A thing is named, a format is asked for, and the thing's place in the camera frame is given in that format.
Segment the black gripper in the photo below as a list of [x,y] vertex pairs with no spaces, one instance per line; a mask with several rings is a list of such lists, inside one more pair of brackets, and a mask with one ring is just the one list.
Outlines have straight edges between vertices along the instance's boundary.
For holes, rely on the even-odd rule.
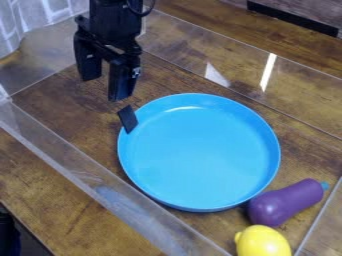
[[[121,50],[127,57],[141,54],[136,37],[141,32],[143,17],[143,0],[89,0],[89,15],[75,18],[73,51],[83,81],[101,76],[101,59],[109,52],[108,46]],[[109,101],[132,95],[140,73],[139,58],[109,62]]]

